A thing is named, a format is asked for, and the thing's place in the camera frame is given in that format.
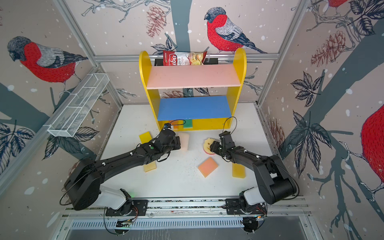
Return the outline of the light pink sponge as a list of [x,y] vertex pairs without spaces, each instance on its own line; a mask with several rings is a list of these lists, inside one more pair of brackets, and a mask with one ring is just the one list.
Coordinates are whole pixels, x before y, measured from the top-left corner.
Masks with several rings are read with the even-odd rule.
[[179,132],[178,137],[180,138],[180,144],[181,144],[180,150],[186,152],[189,147],[190,135],[188,133]]

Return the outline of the smiley face sponge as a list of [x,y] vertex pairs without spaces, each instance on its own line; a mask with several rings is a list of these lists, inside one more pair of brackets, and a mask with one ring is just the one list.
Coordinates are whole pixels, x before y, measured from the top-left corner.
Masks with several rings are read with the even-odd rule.
[[208,138],[205,140],[204,145],[203,145],[203,149],[204,149],[205,153],[207,153],[209,155],[215,154],[214,152],[211,151],[211,145],[214,141],[215,141],[215,139],[212,139],[212,138]]

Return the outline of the orange scrub sponge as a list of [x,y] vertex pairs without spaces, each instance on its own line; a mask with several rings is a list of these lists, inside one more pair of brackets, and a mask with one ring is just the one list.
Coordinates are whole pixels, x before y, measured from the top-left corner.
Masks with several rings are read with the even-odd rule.
[[175,120],[175,121],[172,121],[171,122],[171,125],[172,125],[172,129],[174,130],[174,131],[176,131],[176,130],[178,130],[179,129],[179,120]]

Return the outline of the salmon orange sponge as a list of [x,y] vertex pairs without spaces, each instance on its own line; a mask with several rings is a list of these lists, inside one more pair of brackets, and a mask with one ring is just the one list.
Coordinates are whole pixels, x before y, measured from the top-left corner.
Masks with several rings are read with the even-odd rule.
[[209,176],[214,170],[218,168],[218,164],[213,158],[206,159],[203,163],[198,166],[198,170],[201,174],[206,178]]

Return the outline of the green scrub sponge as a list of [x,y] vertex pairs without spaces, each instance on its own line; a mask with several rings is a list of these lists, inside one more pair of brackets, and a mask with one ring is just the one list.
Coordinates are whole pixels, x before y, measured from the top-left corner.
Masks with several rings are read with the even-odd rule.
[[193,120],[185,120],[183,124],[184,129],[192,129],[193,128]]

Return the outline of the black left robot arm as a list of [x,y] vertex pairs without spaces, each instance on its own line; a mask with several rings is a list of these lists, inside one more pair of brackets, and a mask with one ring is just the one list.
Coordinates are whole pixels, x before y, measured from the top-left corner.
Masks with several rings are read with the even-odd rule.
[[108,192],[101,189],[106,180],[138,166],[161,162],[163,155],[180,149],[180,137],[171,129],[162,129],[149,142],[124,154],[99,161],[81,160],[64,184],[65,195],[76,211],[84,210]]

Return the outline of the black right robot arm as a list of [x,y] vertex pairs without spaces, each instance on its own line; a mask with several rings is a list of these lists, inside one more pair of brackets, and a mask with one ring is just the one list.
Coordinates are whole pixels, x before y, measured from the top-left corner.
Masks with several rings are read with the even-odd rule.
[[266,203],[273,205],[299,195],[299,187],[288,173],[279,156],[263,156],[236,146],[228,131],[219,134],[220,140],[214,140],[209,150],[221,156],[225,161],[244,166],[255,173],[257,186],[240,193],[240,202],[245,207]]

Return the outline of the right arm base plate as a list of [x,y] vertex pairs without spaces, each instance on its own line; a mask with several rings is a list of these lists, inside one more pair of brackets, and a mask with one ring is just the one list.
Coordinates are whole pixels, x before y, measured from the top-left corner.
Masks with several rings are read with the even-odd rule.
[[224,209],[228,215],[266,215],[265,203],[249,205],[245,199],[225,199]]

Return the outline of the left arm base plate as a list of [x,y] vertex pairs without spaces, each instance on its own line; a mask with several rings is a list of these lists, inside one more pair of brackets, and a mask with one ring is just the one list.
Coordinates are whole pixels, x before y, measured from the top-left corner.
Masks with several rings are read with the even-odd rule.
[[146,215],[148,200],[129,200],[118,210],[107,208],[106,217],[141,217]]

